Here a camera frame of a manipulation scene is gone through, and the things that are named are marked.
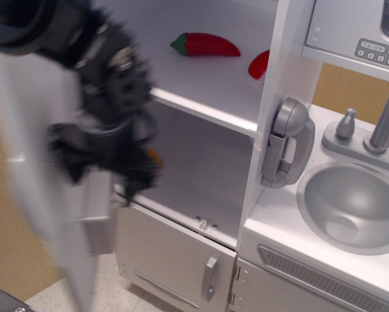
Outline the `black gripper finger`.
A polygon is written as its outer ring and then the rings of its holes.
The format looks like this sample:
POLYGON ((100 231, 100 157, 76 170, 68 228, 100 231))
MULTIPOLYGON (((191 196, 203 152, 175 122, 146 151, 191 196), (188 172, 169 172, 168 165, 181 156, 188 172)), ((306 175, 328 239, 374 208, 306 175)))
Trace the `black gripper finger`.
POLYGON ((127 177, 124 180, 124 198, 127 205, 129 205, 134 196, 145 189, 150 188, 152 185, 152 179, 148 177, 135 178, 127 177))
POLYGON ((63 156, 63 163, 71 181, 77 184, 82 179, 86 172, 86 167, 92 163, 92 160, 84 155, 65 155, 63 156))

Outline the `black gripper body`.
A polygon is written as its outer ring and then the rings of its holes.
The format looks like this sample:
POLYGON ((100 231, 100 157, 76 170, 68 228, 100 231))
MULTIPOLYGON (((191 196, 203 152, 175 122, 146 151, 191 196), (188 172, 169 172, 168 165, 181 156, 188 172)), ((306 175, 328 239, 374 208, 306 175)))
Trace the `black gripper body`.
POLYGON ((124 178, 148 177, 153 185, 159 166, 148 157, 144 146, 153 141, 156 131, 157 125, 148 113, 132 114, 117 124, 101 127, 56 123, 49 128, 50 148, 58 153, 64 168, 63 156, 84 155, 92 160, 86 168, 96 165, 124 178))

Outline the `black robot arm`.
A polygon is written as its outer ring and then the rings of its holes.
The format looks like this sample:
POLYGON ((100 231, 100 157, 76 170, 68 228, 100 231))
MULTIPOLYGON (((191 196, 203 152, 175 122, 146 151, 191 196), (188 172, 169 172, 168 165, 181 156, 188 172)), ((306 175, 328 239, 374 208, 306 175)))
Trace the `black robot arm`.
POLYGON ((0 52, 35 53, 78 75, 80 121, 50 127, 72 181, 96 165, 124 178, 128 202, 152 186, 160 165, 144 148, 157 130, 144 107, 151 84, 120 25, 89 1, 0 1, 0 52))

